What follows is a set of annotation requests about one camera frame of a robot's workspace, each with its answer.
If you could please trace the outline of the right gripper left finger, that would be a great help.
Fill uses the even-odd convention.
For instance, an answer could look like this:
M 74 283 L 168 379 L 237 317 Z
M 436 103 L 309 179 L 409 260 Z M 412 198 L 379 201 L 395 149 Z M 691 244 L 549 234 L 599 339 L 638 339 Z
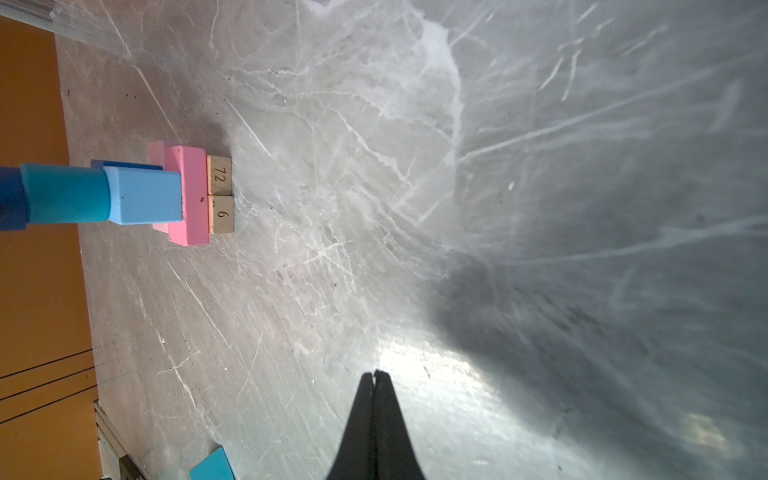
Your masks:
M 327 475 L 328 480 L 375 478 L 373 394 L 373 374 L 365 373 L 358 384 L 336 458 Z

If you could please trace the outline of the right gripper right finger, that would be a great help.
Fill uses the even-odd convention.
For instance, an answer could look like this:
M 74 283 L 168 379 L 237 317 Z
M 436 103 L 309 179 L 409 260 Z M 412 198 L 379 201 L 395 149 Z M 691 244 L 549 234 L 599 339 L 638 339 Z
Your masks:
M 425 479 L 391 377 L 381 370 L 374 373 L 373 432 L 376 479 Z

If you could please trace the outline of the teal cube block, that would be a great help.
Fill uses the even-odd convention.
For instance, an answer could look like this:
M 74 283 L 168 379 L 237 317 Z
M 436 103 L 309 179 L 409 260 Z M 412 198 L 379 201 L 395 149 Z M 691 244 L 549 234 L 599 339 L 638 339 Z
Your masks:
M 235 480 L 235 475 L 223 447 L 193 467 L 189 472 L 191 480 Z

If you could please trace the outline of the dark pink rectangular block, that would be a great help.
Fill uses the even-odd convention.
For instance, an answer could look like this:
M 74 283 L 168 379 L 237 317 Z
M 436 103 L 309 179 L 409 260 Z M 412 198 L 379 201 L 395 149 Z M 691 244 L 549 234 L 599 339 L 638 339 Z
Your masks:
M 185 247 L 207 245 L 210 234 L 206 152 L 191 146 L 165 146 L 164 168 L 181 176 L 182 220 L 168 224 L 169 240 Z

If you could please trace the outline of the light blue cube block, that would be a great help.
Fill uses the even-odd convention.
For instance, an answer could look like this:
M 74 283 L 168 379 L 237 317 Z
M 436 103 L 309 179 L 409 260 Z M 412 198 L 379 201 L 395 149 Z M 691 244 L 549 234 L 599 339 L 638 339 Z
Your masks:
M 176 172 L 106 166 L 110 192 L 108 220 L 119 225 L 182 220 L 181 176 Z

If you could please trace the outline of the dark blue cube block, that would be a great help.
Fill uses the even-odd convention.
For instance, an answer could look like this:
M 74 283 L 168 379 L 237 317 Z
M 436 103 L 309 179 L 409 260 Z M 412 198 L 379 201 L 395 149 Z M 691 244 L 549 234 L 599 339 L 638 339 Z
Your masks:
M 144 164 L 144 163 L 120 162 L 120 161 L 112 161 L 112 160 L 98 160 L 98 159 L 92 159 L 91 162 L 90 162 L 90 165 L 94 169 L 103 169 L 105 167 L 134 168 L 134 169 L 147 169 L 147 170 L 162 170 L 163 169 L 163 167 L 159 166 L 159 165 Z

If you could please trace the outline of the teal cylinder block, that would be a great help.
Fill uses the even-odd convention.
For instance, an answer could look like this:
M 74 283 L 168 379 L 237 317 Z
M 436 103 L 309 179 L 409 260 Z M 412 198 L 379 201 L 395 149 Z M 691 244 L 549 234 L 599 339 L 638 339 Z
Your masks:
M 110 190 L 101 169 L 22 164 L 21 179 L 30 224 L 81 224 L 107 221 Z

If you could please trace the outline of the dark blue cylinder block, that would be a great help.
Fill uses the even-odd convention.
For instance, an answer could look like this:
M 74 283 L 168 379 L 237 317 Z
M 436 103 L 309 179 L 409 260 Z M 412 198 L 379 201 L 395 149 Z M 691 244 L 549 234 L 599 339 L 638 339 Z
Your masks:
M 0 167 L 0 230 L 24 230 L 28 221 L 26 193 L 19 168 Z

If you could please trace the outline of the plain wood plank block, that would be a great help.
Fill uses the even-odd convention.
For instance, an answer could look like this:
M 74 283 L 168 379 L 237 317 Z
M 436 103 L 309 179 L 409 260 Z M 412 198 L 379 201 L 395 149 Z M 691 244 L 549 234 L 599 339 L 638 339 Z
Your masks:
M 231 196 L 233 194 L 232 160 L 229 157 L 207 156 L 209 196 Z

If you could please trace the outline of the light pink rectangular block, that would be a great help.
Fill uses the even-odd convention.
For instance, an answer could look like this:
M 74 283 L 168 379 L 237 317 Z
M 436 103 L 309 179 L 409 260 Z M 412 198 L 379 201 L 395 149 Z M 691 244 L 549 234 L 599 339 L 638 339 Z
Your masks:
M 172 206 L 176 213 L 171 223 L 154 223 L 153 229 L 168 234 L 172 224 L 183 220 L 183 195 L 182 195 L 182 176 L 178 164 L 177 155 L 174 150 L 175 145 L 167 141 L 151 142 L 148 147 L 149 163 L 161 166 L 165 172 L 173 173 L 175 186 L 171 188 L 174 194 Z

